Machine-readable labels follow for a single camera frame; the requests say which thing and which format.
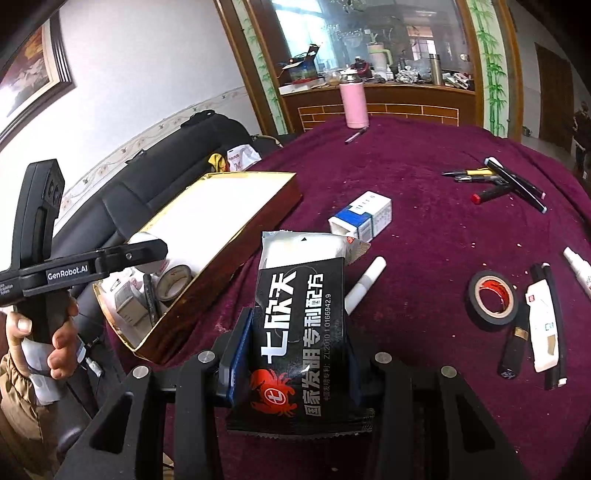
human hand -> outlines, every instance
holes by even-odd
[[[78,305],[74,299],[71,300],[67,309],[68,318],[51,338],[55,348],[47,357],[47,366],[51,369],[51,376],[55,380],[63,380],[73,375],[78,366],[76,350],[78,347],[78,331],[72,317],[78,315]],[[6,338],[10,355],[15,367],[23,377],[30,375],[25,355],[22,351],[22,339],[31,333],[33,324],[25,316],[11,312],[6,318]]]

snack wrapper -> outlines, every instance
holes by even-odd
[[[373,414],[355,406],[348,387],[343,273],[369,248],[352,240],[263,235],[250,395],[230,412],[229,430],[277,437],[371,431]]]

wooden door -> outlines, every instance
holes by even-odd
[[[570,63],[535,44],[540,68],[540,139],[570,152],[573,143],[573,73]]]

red tablecloth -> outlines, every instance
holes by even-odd
[[[376,117],[365,135],[345,145],[348,136],[343,121],[328,122],[258,164],[260,170],[297,172],[304,198],[281,228],[327,232],[327,219],[365,191],[390,197],[392,223],[368,254],[346,270],[350,288],[377,255],[388,263],[351,321],[408,364],[455,366],[497,419],[532,478],[555,478],[591,414],[591,300],[561,254],[570,246],[591,261],[586,236],[591,201],[556,160],[479,128]],[[548,213],[538,213],[515,196],[475,206],[470,195],[486,187],[441,176],[445,170],[479,167],[489,156],[546,191]],[[568,346],[568,384],[551,392],[543,390],[543,375],[534,372],[530,359],[518,379],[500,378],[496,366],[506,332],[479,330],[463,306],[474,273],[497,271],[523,292],[530,265],[543,261],[553,267]],[[252,302],[257,268],[258,255],[199,319],[171,365],[211,346],[220,332],[232,328],[240,309]],[[140,363],[114,335],[111,339],[126,370]],[[228,435],[223,412],[219,415],[227,479],[271,473],[282,480],[349,479],[363,471],[367,437],[304,443]],[[168,451],[171,440],[169,428]]]

wooden cabinet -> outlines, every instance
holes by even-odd
[[[371,116],[388,115],[445,125],[476,125],[476,94],[431,85],[369,84],[365,97]],[[295,132],[311,130],[343,113],[338,87],[321,87],[284,95]]]

